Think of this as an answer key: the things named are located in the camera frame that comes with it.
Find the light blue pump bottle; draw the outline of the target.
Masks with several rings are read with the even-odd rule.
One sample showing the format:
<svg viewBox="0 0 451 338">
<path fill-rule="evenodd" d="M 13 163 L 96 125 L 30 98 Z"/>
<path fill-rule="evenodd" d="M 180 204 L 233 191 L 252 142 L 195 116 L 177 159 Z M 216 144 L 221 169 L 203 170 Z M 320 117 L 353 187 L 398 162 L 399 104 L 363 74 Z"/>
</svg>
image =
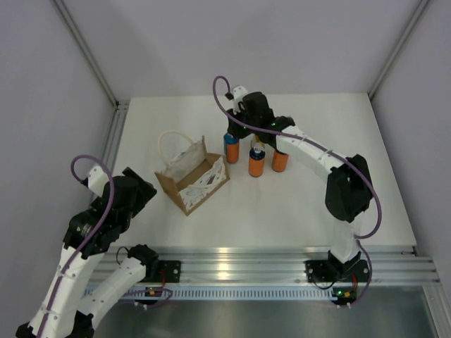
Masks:
<svg viewBox="0 0 451 338">
<path fill-rule="evenodd" d="M 223 146 L 227 162 L 237 163 L 240 155 L 240 140 L 229 133 L 225 133 Z"/>
</svg>

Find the dark blue pump bottle orange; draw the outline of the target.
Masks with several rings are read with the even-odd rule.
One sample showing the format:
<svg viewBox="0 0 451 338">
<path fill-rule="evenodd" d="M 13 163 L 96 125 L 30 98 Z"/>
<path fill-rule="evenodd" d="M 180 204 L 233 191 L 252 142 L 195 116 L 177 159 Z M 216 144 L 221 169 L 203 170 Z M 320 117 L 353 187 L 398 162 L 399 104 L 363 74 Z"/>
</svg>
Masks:
<svg viewBox="0 0 451 338">
<path fill-rule="evenodd" d="M 289 155 L 275 150 L 273 153 L 273 160 L 271 167 L 277 173 L 285 171 L 288 164 Z"/>
</svg>

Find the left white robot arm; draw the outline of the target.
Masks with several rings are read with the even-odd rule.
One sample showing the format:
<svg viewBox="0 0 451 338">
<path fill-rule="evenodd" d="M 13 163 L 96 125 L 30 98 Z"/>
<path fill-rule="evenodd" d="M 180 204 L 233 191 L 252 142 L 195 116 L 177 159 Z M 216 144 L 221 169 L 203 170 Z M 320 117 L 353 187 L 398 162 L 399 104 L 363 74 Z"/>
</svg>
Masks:
<svg viewBox="0 0 451 338">
<path fill-rule="evenodd" d="M 17 337 L 92 337 L 101 319 L 133 285 L 158 276 L 159 255 L 138 244 L 91 295 L 84 295 L 110 245 L 128 230 L 156 189 L 131 168 L 109 178 L 95 166 L 83 184 L 97 197 L 70 219 L 47 295 L 34 318 L 18 327 Z"/>
</svg>

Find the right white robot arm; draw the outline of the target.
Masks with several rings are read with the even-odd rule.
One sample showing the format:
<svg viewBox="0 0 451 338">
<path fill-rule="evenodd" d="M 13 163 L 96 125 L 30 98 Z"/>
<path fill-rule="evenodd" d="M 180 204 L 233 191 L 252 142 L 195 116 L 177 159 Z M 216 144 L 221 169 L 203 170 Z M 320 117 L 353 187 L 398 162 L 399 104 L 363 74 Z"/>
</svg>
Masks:
<svg viewBox="0 0 451 338">
<path fill-rule="evenodd" d="M 330 149 L 316 146 L 317 142 L 303 133 L 293 118 L 274 115 L 261 92 L 249 93 L 238 86 L 225 97 L 233 103 L 227 110 L 228 134 L 236 139 L 254 134 L 276 154 L 299 161 L 325 182 L 325 206 L 334 217 L 328 271 L 337 280 L 345 279 L 354 270 L 353 261 L 360 257 L 354 236 L 360 232 L 360 214 L 372 200 L 366 159 L 356 155 L 347 157 L 343 163 Z"/>
</svg>

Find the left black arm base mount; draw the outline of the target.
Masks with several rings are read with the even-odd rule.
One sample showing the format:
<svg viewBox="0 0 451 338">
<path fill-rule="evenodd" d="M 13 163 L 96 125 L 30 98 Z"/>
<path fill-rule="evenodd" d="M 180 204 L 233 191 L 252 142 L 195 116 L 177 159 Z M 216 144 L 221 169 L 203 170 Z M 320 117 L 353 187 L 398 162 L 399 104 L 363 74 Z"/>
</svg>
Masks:
<svg viewBox="0 0 451 338">
<path fill-rule="evenodd" d="M 179 283 L 181 267 L 181 261 L 160 260 L 153 281 L 160 284 Z"/>
</svg>

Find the aluminium frame rail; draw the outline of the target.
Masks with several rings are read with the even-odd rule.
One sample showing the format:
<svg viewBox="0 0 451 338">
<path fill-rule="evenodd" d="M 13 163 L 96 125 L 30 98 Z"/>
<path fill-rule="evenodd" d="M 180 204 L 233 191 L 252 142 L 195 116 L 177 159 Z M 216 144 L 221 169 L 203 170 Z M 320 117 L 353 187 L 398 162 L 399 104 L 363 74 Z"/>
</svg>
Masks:
<svg viewBox="0 0 451 338">
<path fill-rule="evenodd" d="M 411 246 L 366 246 L 377 286 L 439 284 L 432 258 Z M 305 285 L 305 263 L 327 256 L 324 247 L 161 247 L 162 260 L 181 262 L 181 285 Z"/>
</svg>

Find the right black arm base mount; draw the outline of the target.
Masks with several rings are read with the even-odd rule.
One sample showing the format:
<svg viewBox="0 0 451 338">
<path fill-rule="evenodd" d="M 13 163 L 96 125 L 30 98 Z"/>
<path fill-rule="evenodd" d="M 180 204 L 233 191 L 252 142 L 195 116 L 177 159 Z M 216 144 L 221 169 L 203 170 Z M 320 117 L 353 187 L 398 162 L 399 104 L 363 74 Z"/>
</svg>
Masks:
<svg viewBox="0 0 451 338">
<path fill-rule="evenodd" d="M 349 282 L 356 277 L 358 282 L 369 279 L 369 265 L 363 259 L 341 263 L 332 260 L 310 260 L 305 263 L 307 280 L 310 283 Z"/>
</svg>

